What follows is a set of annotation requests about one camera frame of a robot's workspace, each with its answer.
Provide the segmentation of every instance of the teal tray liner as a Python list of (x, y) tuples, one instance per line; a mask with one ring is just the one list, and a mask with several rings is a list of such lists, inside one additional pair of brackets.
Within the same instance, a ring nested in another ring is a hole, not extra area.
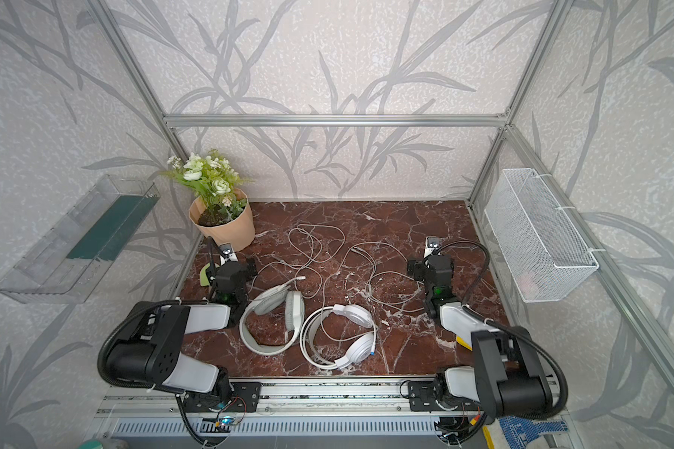
[(114, 261), (160, 197), (122, 195), (80, 239), (68, 259)]

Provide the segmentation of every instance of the transparent plastic bin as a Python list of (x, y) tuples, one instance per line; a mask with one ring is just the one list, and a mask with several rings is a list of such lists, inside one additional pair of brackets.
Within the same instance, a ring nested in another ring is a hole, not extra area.
[(502, 170), (485, 214), (525, 302), (559, 301), (599, 268), (533, 169)]
[(82, 303), (152, 210), (152, 181), (105, 175), (0, 280), (16, 301)]

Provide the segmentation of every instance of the white mesh basket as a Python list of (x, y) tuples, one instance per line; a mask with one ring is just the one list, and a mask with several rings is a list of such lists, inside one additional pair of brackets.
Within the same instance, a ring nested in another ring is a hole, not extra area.
[(504, 169), (485, 208), (525, 302), (559, 301), (599, 268), (533, 169)]

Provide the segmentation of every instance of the black mounting plate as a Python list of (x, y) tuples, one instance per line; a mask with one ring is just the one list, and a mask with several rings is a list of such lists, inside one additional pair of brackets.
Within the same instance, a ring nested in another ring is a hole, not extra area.
[[(444, 408), (437, 405), (434, 391), (434, 381), (409, 381), (407, 382), (407, 396), (410, 398), (410, 410), (413, 412), (444, 412)], [(476, 412), (477, 405), (470, 399), (464, 398), (460, 403), (459, 410), (464, 404), (465, 412)]]
[[(257, 411), (257, 402), (259, 401), (259, 391), (262, 387), (260, 382), (230, 382), (234, 388), (235, 394), (245, 401), (234, 401), (233, 404), (225, 407), (221, 413), (254, 413)], [(199, 397), (185, 398), (185, 413), (202, 413), (210, 410), (200, 401)]]

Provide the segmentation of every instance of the wall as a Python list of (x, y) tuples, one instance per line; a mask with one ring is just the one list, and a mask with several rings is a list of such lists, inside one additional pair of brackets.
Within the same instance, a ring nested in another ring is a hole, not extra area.
[(106, 384), (108, 331), (164, 296), (189, 251), (189, 193), (157, 176), (168, 146), (81, 2), (0, 2), (0, 277), (104, 173), (162, 198), (85, 304), (0, 294), (0, 449), (74, 448)]
[[(109, 1), (169, 113), (502, 113), (551, 0)], [(494, 129), (179, 129), (252, 198), (465, 198)]]
[[(674, 342), (674, 1), (575, 3), (516, 124)], [(567, 373), (585, 445), (674, 448), (674, 396), (595, 276), (559, 302), (519, 299), (483, 215), (508, 167), (507, 147), (479, 221), (508, 308)]]

